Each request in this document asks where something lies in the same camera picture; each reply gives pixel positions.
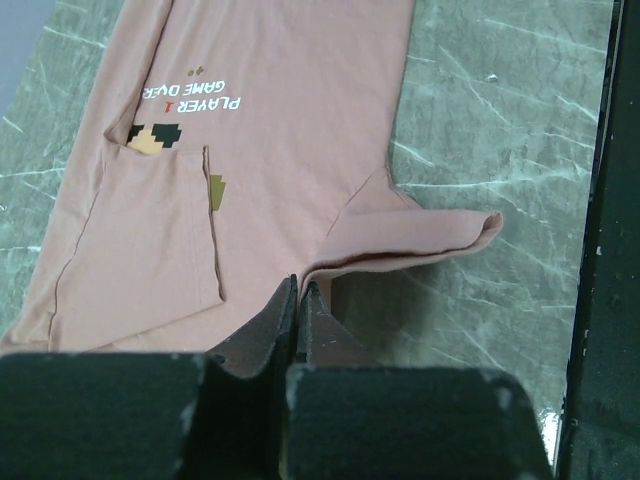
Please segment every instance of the folded sleeve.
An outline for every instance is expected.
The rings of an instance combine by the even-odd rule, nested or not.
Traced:
[[[500,232],[498,212],[425,210],[376,170],[344,207],[303,275],[311,280],[387,272],[439,262],[486,247]]]

